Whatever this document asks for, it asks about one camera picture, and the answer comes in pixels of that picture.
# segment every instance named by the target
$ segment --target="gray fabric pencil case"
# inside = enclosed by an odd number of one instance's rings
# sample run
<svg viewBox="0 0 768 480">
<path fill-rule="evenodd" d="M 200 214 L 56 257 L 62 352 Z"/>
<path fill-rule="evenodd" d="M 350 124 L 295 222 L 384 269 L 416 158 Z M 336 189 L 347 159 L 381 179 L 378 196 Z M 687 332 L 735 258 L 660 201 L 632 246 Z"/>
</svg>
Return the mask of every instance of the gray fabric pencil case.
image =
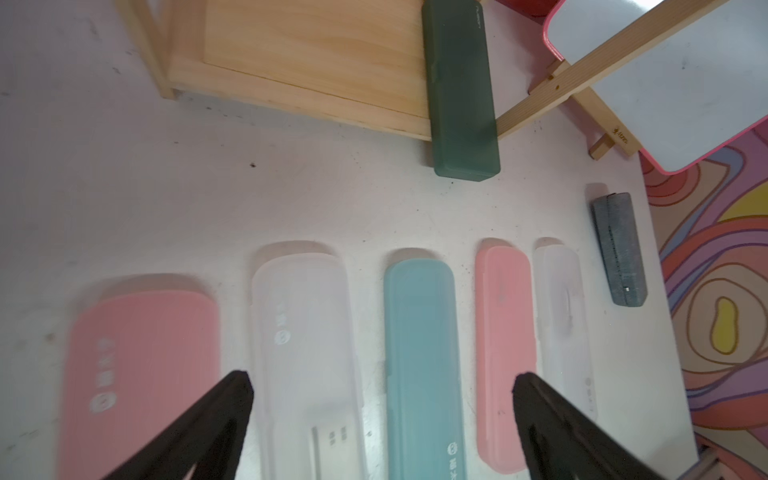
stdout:
<svg viewBox="0 0 768 480">
<path fill-rule="evenodd" d="M 608 287 L 614 303 L 641 306 L 648 296 L 630 194 L 610 194 L 592 201 Z"/>
</svg>

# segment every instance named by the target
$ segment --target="patterned carpet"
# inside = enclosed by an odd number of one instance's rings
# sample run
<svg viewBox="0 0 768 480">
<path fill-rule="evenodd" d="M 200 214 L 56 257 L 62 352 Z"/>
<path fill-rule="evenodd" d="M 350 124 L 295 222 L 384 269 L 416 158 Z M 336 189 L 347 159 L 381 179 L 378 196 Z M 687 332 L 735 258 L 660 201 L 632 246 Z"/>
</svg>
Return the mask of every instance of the patterned carpet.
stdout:
<svg viewBox="0 0 768 480">
<path fill-rule="evenodd" d="M 697 441 L 768 479 L 768 121 L 671 177 L 641 160 Z"/>
</svg>

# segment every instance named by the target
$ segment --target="plastic case lid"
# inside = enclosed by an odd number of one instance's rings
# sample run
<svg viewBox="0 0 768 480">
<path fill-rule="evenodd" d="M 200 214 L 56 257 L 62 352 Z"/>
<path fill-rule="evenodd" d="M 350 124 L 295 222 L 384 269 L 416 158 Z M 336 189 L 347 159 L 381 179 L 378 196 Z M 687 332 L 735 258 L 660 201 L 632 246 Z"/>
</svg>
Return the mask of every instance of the plastic case lid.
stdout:
<svg viewBox="0 0 768 480">
<path fill-rule="evenodd" d="M 578 255 L 564 245 L 539 247 L 534 265 L 544 380 L 595 420 L 598 411 Z"/>
<path fill-rule="evenodd" d="M 105 477 L 219 377 L 219 314 L 207 296 L 155 290 L 96 304 L 69 336 L 59 480 Z"/>
<path fill-rule="evenodd" d="M 405 260 L 384 276 L 390 480 L 466 480 L 453 273 Z"/>
<path fill-rule="evenodd" d="M 531 264 L 513 247 L 496 246 L 475 259 L 477 413 L 480 458 L 499 473 L 525 469 L 512 386 L 536 372 Z"/>
<path fill-rule="evenodd" d="M 339 259 L 299 253 L 253 276 L 265 478 L 366 478 L 357 358 Z"/>
</svg>

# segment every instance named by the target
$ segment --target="wooden shelf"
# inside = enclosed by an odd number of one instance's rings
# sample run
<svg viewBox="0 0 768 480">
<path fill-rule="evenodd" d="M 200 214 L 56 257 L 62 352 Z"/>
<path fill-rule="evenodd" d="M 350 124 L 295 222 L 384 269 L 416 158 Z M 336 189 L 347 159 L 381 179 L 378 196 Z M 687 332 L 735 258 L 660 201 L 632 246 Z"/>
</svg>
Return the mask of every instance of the wooden shelf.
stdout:
<svg viewBox="0 0 768 480">
<path fill-rule="evenodd" d="M 167 24 L 145 0 L 116 0 L 164 97 L 195 91 L 429 140 L 420 0 L 166 1 Z"/>
</svg>

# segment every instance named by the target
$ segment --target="teal pencil case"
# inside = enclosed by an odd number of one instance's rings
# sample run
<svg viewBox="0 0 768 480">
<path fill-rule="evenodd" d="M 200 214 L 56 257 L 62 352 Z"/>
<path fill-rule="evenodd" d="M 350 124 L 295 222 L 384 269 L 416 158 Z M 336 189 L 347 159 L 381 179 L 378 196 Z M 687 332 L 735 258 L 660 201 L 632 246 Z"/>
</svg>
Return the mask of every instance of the teal pencil case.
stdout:
<svg viewBox="0 0 768 480">
<path fill-rule="evenodd" d="M 438 260 L 384 276 L 390 480 L 465 480 L 453 273 Z"/>
</svg>

